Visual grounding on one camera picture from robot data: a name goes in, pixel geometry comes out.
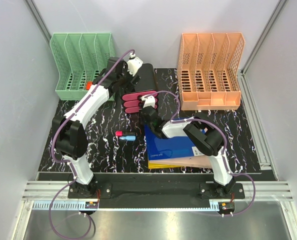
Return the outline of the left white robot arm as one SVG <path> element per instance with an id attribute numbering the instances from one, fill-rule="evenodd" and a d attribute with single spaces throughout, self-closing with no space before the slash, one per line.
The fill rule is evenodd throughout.
<path id="1" fill-rule="evenodd" d="M 60 153 L 72 171 L 71 190 L 85 198 L 97 194 L 96 178 L 87 159 L 88 139 L 85 128 L 89 120 L 113 94 L 125 89 L 136 79 L 143 61 L 131 55 L 128 61 L 110 57 L 106 67 L 91 83 L 86 95 L 65 115 L 55 116 L 52 120 L 51 156 L 60 163 L 55 153 Z"/>

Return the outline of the black drawer cabinet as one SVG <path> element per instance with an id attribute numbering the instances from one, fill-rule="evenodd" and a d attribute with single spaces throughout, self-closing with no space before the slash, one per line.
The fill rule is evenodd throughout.
<path id="1" fill-rule="evenodd" d="M 141 68 L 133 77 L 131 82 L 122 90 L 120 90 L 121 95 L 145 92 L 145 91 L 157 91 L 157 79 L 154 72 L 154 67 L 150 63 L 144 63 Z"/>

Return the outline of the pink top drawer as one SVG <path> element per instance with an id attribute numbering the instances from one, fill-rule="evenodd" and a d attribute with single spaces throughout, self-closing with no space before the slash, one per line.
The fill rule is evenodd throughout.
<path id="1" fill-rule="evenodd" d="M 127 93 L 124 94 L 121 99 L 125 102 L 129 102 L 129 101 L 139 101 L 141 99 L 141 97 L 146 96 L 146 95 L 150 95 L 150 94 L 155 94 L 156 91 L 155 90 L 149 90 L 149 91 L 140 91 L 140 92 L 131 92 L 131 93 Z"/>

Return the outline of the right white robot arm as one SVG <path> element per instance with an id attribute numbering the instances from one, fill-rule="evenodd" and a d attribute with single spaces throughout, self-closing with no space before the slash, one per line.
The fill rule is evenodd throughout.
<path id="1" fill-rule="evenodd" d="M 189 118 L 164 120 L 154 107 L 147 106 L 139 111 L 139 118 L 150 161 L 187 159 L 191 163 L 201 157 L 213 170 L 208 197 L 227 198 L 233 193 L 236 181 L 228 170 L 227 138 L 207 115 L 199 112 Z"/>

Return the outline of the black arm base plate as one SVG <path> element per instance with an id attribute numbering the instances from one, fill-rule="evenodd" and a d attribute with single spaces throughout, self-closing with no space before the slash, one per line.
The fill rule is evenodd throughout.
<path id="1" fill-rule="evenodd" d="M 180 182 L 180 181 L 133 181 L 133 182 L 95 182 L 90 186 L 81 187 L 76 183 L 68 190 L 70 199 L 95 198 L 113 199 L 125 195 L 136 196 L 192 196 L 203 199 L 245 199 L 243 185 L 236 183 L 233 188 L 225 193 L 217 192 L 218 186 L 206 182 Z"/>

